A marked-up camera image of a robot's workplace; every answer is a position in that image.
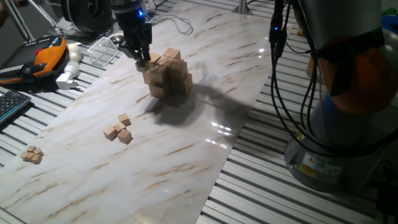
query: white power adapter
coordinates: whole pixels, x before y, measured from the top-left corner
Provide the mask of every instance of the white power adapter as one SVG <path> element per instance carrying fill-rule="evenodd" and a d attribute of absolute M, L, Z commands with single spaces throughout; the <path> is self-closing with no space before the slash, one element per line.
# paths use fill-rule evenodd
<path fill-rule="evenodd" d="M 70 90 L 71 88 L 75 88 L 77 83 L 73 81 L 73 78 L 77 76 L 79 68 L 79 63 L 74 61 L 68 62 L 67 66 L 63 70 L 64 73 L 62 73 L 55 81 L 57 86 L 62 90 Z"/>
<path fill-rule="evenodd" d="M 144 0 L 144 4 L 145 4 L 144 10 L 146 13 L 153 13 L 156 11 L 156 6 L 153 0 Z"/>

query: keyboard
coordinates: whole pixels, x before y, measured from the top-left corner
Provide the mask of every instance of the keyboard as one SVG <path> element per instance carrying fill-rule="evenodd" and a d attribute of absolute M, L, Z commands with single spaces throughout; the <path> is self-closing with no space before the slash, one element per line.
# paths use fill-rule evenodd
<path fill-rule="evenodd" d="M 0 96 L 0 124 L 30 102 L 31 98 L 16 91 L 8 91 Z"/>

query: marble-pattern mat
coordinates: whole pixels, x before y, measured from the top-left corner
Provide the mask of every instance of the marble-pattern mat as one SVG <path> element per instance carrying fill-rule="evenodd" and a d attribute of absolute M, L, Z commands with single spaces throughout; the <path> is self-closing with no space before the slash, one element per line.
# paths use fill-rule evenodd
<path fill-rule="evenodd" d="M 159 101 L 121 57 L 31 143 L 40 165 L 0 170 L 0 207 L 27 223 L 194 223 L 269 74 L 269 20 L 188 2 L 172 14 L 193 34 L 156 25 L 151 50 L 180 49 L 188 98 Z M 133 141 L 102 130 L 127 113 Z"/>

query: stack of wooden blocks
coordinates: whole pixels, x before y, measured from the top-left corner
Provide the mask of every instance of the stack of wooden blocks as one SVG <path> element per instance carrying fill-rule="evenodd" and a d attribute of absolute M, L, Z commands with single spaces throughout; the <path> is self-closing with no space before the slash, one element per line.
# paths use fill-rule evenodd
<path fill-rule="evenodd" d="M 145 67 L 138 63 L 136 66 L 154 98 L 164 100 L 171 94 L 188 95 L 192 89 L 192 74 L 188 73 L 187 63 L 181 59 L 179 50 L 169 48 L 163 56 L 150 53 L 150 61 Z"/>
<path fill-rule="evenodd" d="M 36 146 L 29 146 L 26 152 L 21 154 L 21 158 L 26 162 L 33 162 L 34 164 L 40 164 L 42 162 L 42 156 L 44 153 L 40 148 Z"/>
<path fill-rule="evenodd" d="M 107 127 L 103 132 L 107 139 L 113 141 L 116 137 L 119 138 L 120 142 L 129 144 L 132 140 L 131 133 L 127 130 L 126 126 L 131 124 L 129 117 L 126 113 L 118 116 L 119 123 L 115 126 Z"/>

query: wooden cube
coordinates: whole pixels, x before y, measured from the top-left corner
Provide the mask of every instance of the wooden cube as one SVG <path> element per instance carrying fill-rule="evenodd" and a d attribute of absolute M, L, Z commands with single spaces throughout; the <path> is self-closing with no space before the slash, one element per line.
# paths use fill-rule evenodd
<path fill-rule="evenodd" d="M 150 80 L 150 73 L 144 72 L 144 73 L 142 73 L 142 77 L 144 78 L 144 83 L 145 83 L 146 85 L 149 85 L 150 82 L 151 82 L 151 80 Z"/>
<path fill-rule="evenodd" d="M 163 65 L 165 67 L 169 67 L 174 61 L 174 58 L 169 57 L 161 57 L 157 62 L 157 65 Z"/>
<path fill-rule="evenodd" d="M 118 135 L 118 131 L 112 126 L 107 127 L 103 132 L 105 137 L 111 141 L 113 141 L 113 139 Z"/>
<path fill-rule="evenodd" d="M 160 55 L 158 55 L 158 54 L 155 54 L 155 53 L 150 52 L 149 55 L 150 55 L 150 61 L 148 61 L 148 62 L 145 64 L 145 68 L 146 68 L 147 70 L 150 69 L 150 68 L 155 67 L 155 66 L 156 66 L 156 63 L 157 63 L 157 62 L 159 61 L 159 59 L 160 59 Z"/>
<path fill-rule="evenodd" d="M 43 153 L 43 151 L 40 148 L 37 148 L 37 149 L 33 150 L 33 153 L 35 155 L 44 156 L 44 153 Z"/>
<path fill-rule="evenodd" d="M 303 36 L 304 36 L 303 30 L 302 30 L 302 29 L 299 29 L 299 30 L 297 31 L 297 35 L 303 37 Z"/>
<path fill-rule="evenodd" d="M 33 162 L 34 164 L 40 164 L 42 162 L 42 157 L 40 155 L 34 155 L 30 159 L 30 161 Z"/>
<path fill-rule="evenodd" d="M 150 76 L 150 81 L 154 83 L 164 84 L 170 80 L 169 71 L 163 65 L 156 65 L 156 67 L 150 68 L 147 73 Z"/>
<path fill-rule="evenodd" d="M 164 100 L 170 95 L 170 83 L 162 85 L 152 82 L 149 85 L 149 91 L 152 97 Z"/>
<path fill-rule="evenodd" d="M 22 152 L 22 153 L 21 153 L 21 158 L 22 158 L 24 161 L 27 161 L 27 159 L 26 159 L 27 154 L 28 154 L 28 152 Z"/>
<path fill-rule="evenodd" d="M 33 152 L 33 150 L 35 150 L 36 149 L 36 146 L 29 146 L 27 149 L 26 149 L 26 151 L 27 152 Z"/>
<path fill-rule="evenodd" d="M 146 67 L 141 67 L 138 62 L 136 62 L 136 68 L 138 72 L 146 73 Z"/>
<path fill-rule="evenodd" d="M 31 159 L 32 159 L 32 157 L 33 157 L 34 155 L 35 155 L 35 154 L 34 154 L 33 152 L 28 152 L 28 153 L 26 154 L 25 158 L 26 158 L 27 161 L 31 161 Z"/>
<path fill-rule="evenodd" d="M 169 66 L 169 72 L 172 80 L 184 80 L 188 73 L 188 65 L 183 60 L 175 59 Z"/>
<path fill-rule="evenodd" d="M 119 133 L 122 129 L 126 129 L 127 130 L 127 128 L 126 128 L 126 126 L 122 123 L 122 122 L 119 122 L 117 125 L 115 125 L 115 126 L 113 126 L 115 129 L 116 129 L 116 131 Z"/>
<path fill-rule="evenodd" d="M 164 52 L 163 56 L 181 60 L 181 52 L 180 52 L 180 50 L 177 50 L 177 49 L 168 48 Z"/>
<path fill-rule="evenodd" d="M 126 113 L 118 116 L 120 122 L 122 122 L 125 126 L 129 126 L 131 124 L 129 117 Z"/>
<path fill-rule="evenodd" d="M 129 144 L 132 140 L 131 133 L 128 130 L 122 129 L 121 132 L 118 134 L 119 141 L 123 142 L 124 144 Z"/>
<path fill-rule="evenodd" d="M 176 95 L 188 95 L 191 92 L 193 83 L 192 83 L 192 74 L 188 73 L 185 77 L 184 81 L 180 80 L 172 80 L 171 81 L 173 94 Z"/>

